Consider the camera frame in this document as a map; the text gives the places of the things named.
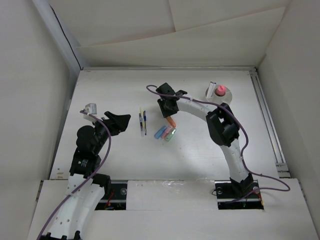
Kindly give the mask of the green correction tape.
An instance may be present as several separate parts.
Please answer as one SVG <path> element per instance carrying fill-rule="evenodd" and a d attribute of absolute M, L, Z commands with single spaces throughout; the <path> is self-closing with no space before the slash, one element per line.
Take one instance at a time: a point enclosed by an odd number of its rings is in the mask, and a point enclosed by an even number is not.
<path fill-rule="evenodd" d="M 176 131 L 177 131 L 176 128 L 172 128 L 170 132 L 165 136 L 164 140 L 166 142 L 169 142 L 172 139 L 172 137 L 175 135 Z"/>

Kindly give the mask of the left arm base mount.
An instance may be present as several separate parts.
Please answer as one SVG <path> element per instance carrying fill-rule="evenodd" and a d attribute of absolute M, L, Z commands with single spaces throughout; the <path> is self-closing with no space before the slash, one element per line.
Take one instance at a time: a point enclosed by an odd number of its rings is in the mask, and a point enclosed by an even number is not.
<path fill-rule="evenodd" d="M 111 180 L 109 175 L 97 173 L 93 184 L 104 188 L 105 194 L 95 210 L 117 211 L 126 210 L 128 182 L 126 180 Z"/>

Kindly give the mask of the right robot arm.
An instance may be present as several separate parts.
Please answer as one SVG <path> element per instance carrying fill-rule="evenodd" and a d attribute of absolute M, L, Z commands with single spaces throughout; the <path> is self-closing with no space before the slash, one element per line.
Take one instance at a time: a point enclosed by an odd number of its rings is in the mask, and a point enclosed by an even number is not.
<path fill-rule="evenodd" d="M 175 92 L 168 83 L 156 88 L 162 115 L 170 117 L 179 111 L 204 120 L 212 141 L 220 146 L 229 168 L 231 191 L 235 198 L 247 195 L 253 183 L 252 174 L 243 163 L 240 150 L 240 125 L 227 103 L 217 104 L 200 101 L 188 96 L 184 90 Z"/>

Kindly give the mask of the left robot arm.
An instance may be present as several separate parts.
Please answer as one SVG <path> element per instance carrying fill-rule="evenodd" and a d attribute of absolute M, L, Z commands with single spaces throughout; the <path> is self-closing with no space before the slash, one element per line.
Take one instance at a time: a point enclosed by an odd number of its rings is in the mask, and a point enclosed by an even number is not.
<path fill-rule="evenodd" d="M 89 107 L 81 113 L 92 124 L 77 131 L 65 197 L 40 230 L 39 240 L 83 239 L 96 206 L 112 191 L 110 176 L 98 172 L 106 161 L 99 153 L 105 144 L 112 143 L 113 136 L 127 129 L 131 116 L 106 111 L 105 119 L 97 118 Z"/>

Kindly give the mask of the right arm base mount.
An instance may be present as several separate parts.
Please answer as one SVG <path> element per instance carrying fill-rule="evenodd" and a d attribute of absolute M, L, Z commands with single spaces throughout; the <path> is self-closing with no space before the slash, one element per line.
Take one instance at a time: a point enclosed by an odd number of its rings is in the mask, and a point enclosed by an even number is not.
<path fill-rule="evenodd" d="M 263 210 L 264 204 L 260 193 L 246 196 L 254 187 L 259 187 L 257 180 L 254 180 L 244 193 L 236 193 L 230 181 L 216 181 L 211 194 L 216 197 L 219 210 Z"/>

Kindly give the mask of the orange correction tape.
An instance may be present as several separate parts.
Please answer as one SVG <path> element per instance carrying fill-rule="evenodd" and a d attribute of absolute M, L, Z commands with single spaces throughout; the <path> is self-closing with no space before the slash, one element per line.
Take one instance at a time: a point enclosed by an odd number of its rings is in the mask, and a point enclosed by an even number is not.
<path fill-rule="evenodd" d="M 167 122 L 173 127 L 176 128 L 177 125 L 171 116 L 166 117 Z"/>

